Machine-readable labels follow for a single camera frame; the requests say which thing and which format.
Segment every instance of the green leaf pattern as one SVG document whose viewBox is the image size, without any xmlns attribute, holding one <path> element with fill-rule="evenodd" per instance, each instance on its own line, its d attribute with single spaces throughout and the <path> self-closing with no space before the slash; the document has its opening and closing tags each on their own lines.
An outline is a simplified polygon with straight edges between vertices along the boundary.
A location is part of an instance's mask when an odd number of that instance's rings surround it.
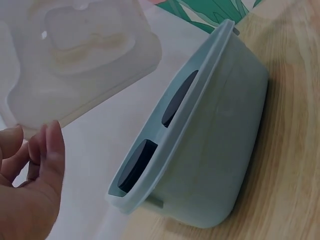
<svg viewBox="0 0 320 240">
<path fill-rule="evenodd" d="M 160 8 L 211 33 L 225 19 L 238 23 L 262 0 L 165 0 Z"/>
</svg>

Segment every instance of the translucent plastic lid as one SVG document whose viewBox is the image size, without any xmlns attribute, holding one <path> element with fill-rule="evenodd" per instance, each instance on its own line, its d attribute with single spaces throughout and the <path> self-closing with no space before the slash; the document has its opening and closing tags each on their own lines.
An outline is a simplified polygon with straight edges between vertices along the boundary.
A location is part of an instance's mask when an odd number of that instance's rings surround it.
<svg viewBox="0 0 320 240">
<path fill-rule="evenodd" d="M 161 46 L 138 0 L 2 0 L 0 115 L 31 137 L 64 127 L 156 69 Z"/>
</svg>

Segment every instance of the hand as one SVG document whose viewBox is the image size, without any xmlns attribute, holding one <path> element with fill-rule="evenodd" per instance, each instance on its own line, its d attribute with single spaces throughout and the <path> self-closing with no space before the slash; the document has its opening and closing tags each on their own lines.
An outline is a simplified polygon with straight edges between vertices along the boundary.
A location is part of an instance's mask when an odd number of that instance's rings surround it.
<svg viewBox="0 0 320 240">
<path fill-rule="evenodd" d="M 20 126 L 0 131 L 0 240 L 44 240 L 59 213 L 65 144 L 57 121 L 23 143 Z M 12 183 L 29 163 L 27 178 Z"/>
</svg>

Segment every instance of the plastic food container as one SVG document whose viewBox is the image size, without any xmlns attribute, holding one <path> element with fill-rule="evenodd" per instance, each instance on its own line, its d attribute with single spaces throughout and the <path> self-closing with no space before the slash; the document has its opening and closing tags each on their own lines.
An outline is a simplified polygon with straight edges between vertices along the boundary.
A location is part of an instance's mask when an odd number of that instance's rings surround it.
<svg viewBox="0 0 320 240">
<path fill-rule="evenodd" d="M 225 20 L 158 102 L 106 194 L 209 228 L 232 211 L 255 144 L 268 71 Z"/>
<path fill-rule="evenodd" d="M 2 0 L 0 116 L 25 138 L 53 119 L 64 127 L 161 54 L 138 0 Z"/>
</svg>

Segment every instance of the wood grain surface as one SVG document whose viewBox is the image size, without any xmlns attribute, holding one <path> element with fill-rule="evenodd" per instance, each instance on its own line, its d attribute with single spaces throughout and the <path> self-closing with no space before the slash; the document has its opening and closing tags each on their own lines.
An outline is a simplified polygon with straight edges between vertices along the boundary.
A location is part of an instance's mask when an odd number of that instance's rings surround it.
<svg viewBox="0 0 320 240">
<path fill-rule="evenodd" d="M 138 209 L 124 240 L 320 240 L 320 0 L 264 0 L 237 28 L 270 80 L 233 212 L 198 229 Z"/>
</svg>

